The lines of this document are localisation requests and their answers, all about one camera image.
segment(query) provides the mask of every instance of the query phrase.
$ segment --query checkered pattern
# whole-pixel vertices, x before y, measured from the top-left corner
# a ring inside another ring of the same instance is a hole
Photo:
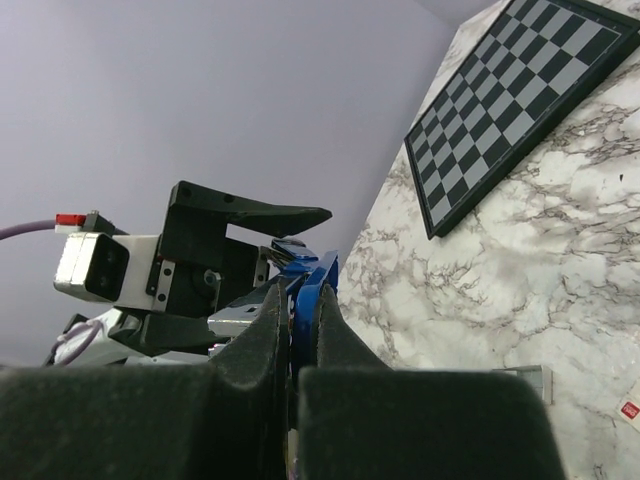
[[[407,136],[433,230],[620,35],[568,0],[507,7]]]

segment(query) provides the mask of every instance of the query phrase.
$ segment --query marble texture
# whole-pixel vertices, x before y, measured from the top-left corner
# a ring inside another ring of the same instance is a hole
[[[598,3],[640,19],[639,1]],[[460,28],[418,116],[504,5]],[[396,367],[549,366],[569,478],[640,478],[640,433],[616,414],[640,377],[640,51],[444,239],[427,240],[402,147],[339,297]]]

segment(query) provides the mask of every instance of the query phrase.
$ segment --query small red sticker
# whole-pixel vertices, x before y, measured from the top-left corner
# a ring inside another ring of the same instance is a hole
[[[636,405],[634,405],[631,402],[627,402],[624,404],[624,406],[622,407],[622,413],[624,413],[625,416],[629,417],[631,420],[633,420],[634,418],[636,418],[638,416],[638,414],[640,413],[640,408],[637,407]]]

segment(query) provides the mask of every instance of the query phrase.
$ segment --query gray wall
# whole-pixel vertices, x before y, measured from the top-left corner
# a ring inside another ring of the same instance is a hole
[[[304,238],[343,257],[455,33],[413,0],[5,0],[0,24],[0,225],[154,233],[188,179],[331,209]],[[101,311],[53,290],[63,241],[0,243],[0,363]]]
[[[440,20],[458,28],[497,0],[415,0]]]

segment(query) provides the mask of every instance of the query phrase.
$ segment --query chessboard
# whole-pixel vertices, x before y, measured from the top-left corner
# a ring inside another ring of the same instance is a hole
[[[639,29],[587,1],[510,2],[405,138],[429,239],[604,81],[640,45]]]

